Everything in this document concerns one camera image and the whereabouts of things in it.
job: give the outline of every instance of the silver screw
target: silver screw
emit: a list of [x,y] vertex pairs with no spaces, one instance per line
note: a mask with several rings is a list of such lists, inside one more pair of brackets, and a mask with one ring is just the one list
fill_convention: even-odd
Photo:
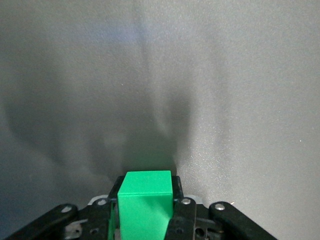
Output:
[[106,200],[104,200],[104,199],[101,199],[100,201],[98,201],[98,205],[99,206],[102,206],[102,205],[105,205],[107,203],[107,201]]
[[222,210],[225,210],[225,206],[223,206],[221,203],[217,203],[215,206],[214,206],[215,209],[219,210],[219,211],[222,211]]
[[188,205],[191,203],[191,200],[189,198],[184,198],[182,199],[181,203],[183,203],[184,205]]
[[71,206],[65,206],[65,207],[61,210],[61,212],[64,214],[64,213],[69,212],[71,209],[72,209]]

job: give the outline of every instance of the green box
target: green box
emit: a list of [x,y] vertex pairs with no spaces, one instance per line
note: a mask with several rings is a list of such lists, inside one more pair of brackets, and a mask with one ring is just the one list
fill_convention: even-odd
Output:
[[118,207],[121,240],[164,240],[173,216],[171,172],[128,172]]

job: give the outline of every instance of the block top face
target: block top face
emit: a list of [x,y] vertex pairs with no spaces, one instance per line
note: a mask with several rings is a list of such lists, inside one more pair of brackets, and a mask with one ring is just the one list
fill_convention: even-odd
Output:
[[129,171],[118,196],[172,195],[170,171]]

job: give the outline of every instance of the gray tabletop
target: gray tabletop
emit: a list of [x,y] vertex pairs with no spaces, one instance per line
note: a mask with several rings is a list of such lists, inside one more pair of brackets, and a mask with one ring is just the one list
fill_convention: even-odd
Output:
[[0,238],[169,169],[281,240],[320,234],[318,1],[0,1]]

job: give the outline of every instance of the screw hole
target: screw hole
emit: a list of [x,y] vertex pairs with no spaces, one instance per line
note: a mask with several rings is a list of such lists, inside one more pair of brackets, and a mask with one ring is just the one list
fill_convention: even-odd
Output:
[[205,231],[202,228],[197,228],[195,230],[195,233],[198,237],[201,237],[201,238],[205,236]]
[[99,228],[94,228],[90,230],[91,235],[96,235],[99,232]]
[[177,234],[183,234],[183,233],[184,233],[184,230],[183,230],[182,228],[177,228],[177,229],[175,230],[175,232],[176,232]]

